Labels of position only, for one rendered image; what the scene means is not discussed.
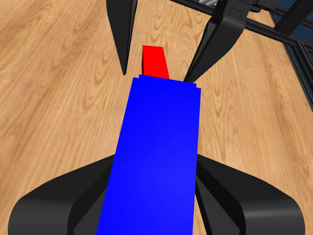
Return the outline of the blue hollow socket block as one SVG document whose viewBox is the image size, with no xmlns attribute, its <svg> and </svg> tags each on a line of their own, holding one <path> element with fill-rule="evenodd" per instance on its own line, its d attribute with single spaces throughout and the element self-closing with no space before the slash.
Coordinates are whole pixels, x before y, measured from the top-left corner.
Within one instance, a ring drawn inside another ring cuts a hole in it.
<svg viewBox="0 0 313 235">
<path fill-rule="evenodd" d="M 192 235 L 201 90 L 132 81 L 96 235 Z"/>
</svg>

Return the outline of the thin red peg bar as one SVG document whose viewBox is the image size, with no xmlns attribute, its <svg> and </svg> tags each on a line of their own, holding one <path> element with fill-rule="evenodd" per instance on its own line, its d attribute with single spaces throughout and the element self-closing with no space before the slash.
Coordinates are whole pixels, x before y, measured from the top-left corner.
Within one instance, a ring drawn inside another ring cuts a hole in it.
<svg viewBox="0 0 313 235">
<path fill-rule="evenodd" d="M 142 75 L 169 79 L 163 47 L 142 46 Z"/>
</svg>

